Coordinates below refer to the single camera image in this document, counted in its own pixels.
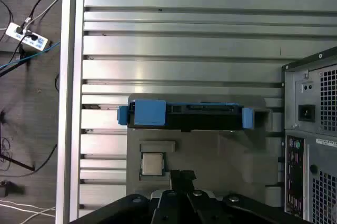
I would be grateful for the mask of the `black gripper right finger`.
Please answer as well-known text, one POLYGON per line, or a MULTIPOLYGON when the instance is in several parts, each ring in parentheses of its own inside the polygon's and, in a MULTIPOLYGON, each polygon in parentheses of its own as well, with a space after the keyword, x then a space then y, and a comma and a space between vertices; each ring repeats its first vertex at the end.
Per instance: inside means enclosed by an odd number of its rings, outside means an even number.
POLYGON ((300 217, 263 204, 241 194, 230 193, 222 200, 194 188, 194 171, 181 171, 181 190, 200 223, 308 223, 300 217))

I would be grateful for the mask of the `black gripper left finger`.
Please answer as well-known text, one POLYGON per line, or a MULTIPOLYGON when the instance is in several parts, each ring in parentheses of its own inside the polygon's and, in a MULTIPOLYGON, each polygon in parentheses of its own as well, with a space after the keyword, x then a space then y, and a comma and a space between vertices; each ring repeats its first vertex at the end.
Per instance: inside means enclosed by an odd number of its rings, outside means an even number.
POLYGON ((71 223, 178 223, 183 173, 170 172, 171 188, 160 197, 148 199, 130 194, 71 223))

